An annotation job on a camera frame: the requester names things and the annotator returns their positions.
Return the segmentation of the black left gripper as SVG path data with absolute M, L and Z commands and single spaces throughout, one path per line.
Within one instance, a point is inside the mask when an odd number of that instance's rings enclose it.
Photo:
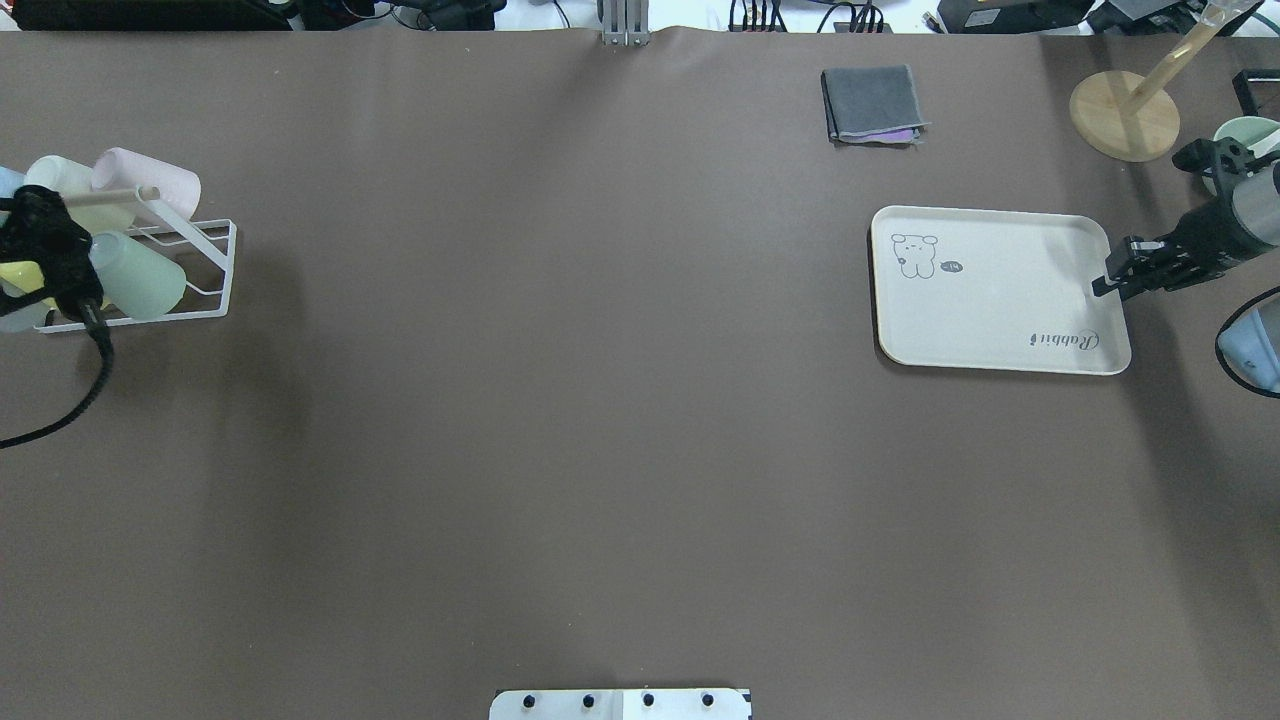
M 69 214 L 61 195 L 24 184 L 1 201 L 1 261 L 35 263 L 44 286 L 22 296 L 3 296 L 1 314 L 18 313 L 45 299 L 74 322 L 102 322 L 104 290 L 90 259 L 92 240 Z

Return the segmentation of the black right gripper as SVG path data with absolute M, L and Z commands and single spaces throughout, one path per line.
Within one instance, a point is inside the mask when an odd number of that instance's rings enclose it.
M 1158 240 L 1125 236 L 1091 283 L 1096 297 L 1133 299 L 1152 290 L 1176 291 L 1217 279 L 1251 260 L 1251 236 L 1234 213 L 1206 205 L 1185 214 Z

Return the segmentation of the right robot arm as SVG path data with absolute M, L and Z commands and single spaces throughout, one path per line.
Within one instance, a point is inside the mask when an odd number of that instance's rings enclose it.
M 1185 213 L 1158 237 L 1128 236 L 1092 281 L 1096 297 L 1117 292 L 1121 301 L 1155 290 L 1167 292 L 1217 279 L 1279 245 L 1277 164 L 1252 176 L 1225 170 L 1213 177 L 1216 195 Z

